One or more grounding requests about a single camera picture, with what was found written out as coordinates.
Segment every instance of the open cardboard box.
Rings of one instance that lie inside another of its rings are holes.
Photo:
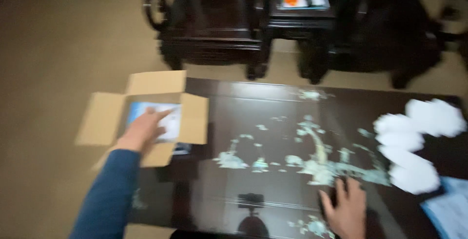
[[[185,79],[185,71],[132,74],[125,94],[93,93],[75,144],[113,145],[125,131],[132,102],[181,104],[179,137],[174,142],[154,145],[141,160],[142,167],[162,167],[169,164],[177,142],[206,144],[208,99],[184,93]]]

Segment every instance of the wooden armchair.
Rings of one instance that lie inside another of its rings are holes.
[[[149,24],[159,31],[161,54],[173,70],[183,68],[182,59],[206,65],[240,61],[247,64],[249,80],[262,76],[267,0],[174,0],[170,6],[159,0],[160,22],[154,20],[152,0],[144,2]]]

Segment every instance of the dark wooden table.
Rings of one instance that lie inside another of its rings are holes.
[[[376,152],[378,143],[361,135],[359,128],[373,133],[372,123],[378,116],[404,113],[412,98],[440,98],[460,106],[459,98],[448,96],[195,78],[187,79],[186,91],[210,98],[208,144],[194,146],[189,155],[174,156],[164,168],[141,170],[130,216],[133,223],[231,235],[242,231],[254,237],[320,238],[310,231],[301,234],[298,226],[306,227],[301,221],[305,225],[315,222],[313,228],[318,229],[323,220],[318,190],[332,194],[333,188],[308,185],[317,175],[296,173],[301,168],[286,166],[285,156],[319,161],[323,158],[317,153],[325,146],[330,150],[328,163],[339,165],[338,151],[347,148],[354,152],[349,165],[366,172],[376,170],[376,165],[385,170],[389,163]],[[321,145],[312,135],[301,136],[298,131],[304,129],[298,123],[311,118]],[[467,133],[455,138],[425,135],[424,139],[424,149],[418,154],[432,161],[441,176],[468,179]],[[220,168],[220,161],[213,159],[230,149],[249,167]],[[268,168],[262,168],[259,158],[265,158]],[[416,196],[384,185],[388,180],[378,184],[360,176],[371,181],[363,182],[367,238],[438,237],[419,203],[441,194],[441,189]]]
[[[333,9],[279,9],[281,2],[281,0],[269,0],[270,17],[264,32],[265,44],[270,47],[272,39],[312,43],[318,50],[312,60],[308,52],[304,51],[306,46],[299,46],[301,54],[305,54],[302,57],[304,59],[298,62],[299,74],[302,78],[309,78],[311,72],[325,74],[328,69],[327,53],[331,42],[331,31],[335,21]],[[267,51],[266,62],[270,55],[269,50]]]

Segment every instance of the glossy tabletop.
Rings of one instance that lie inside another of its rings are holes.
[[[210,99],[208,144],[140,171],[130,220],[190,231],[263,238],[330,238],[318,190],[354,176],[367,192],[368,238],[437,238],[419,207],[441,194],[412,195],[389,184],[372,123],[404,113],[410,99],[457,97],[188,78]],[[418,155],[442,176],[468,179],[468,134],[424,135]]]

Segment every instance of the beige carpet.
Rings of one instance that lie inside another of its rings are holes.
[[[440,0],[425,0],[433,14]],[[94,91],[122,92],[129,74],[167,70],[155,50],[141,0],[0,0],[0,238],[65,238],[103,149],[73,138]],[[275,41],[271,69],[258,82],[307,84],[294,43]],[[244,67],[188,66],[191,77],[245,80]],[[330,72],[324,86],[390,90],[387,74]],[[455,53],[408,91],[464,95]],[[170,230],[132,227],[130,238]]]

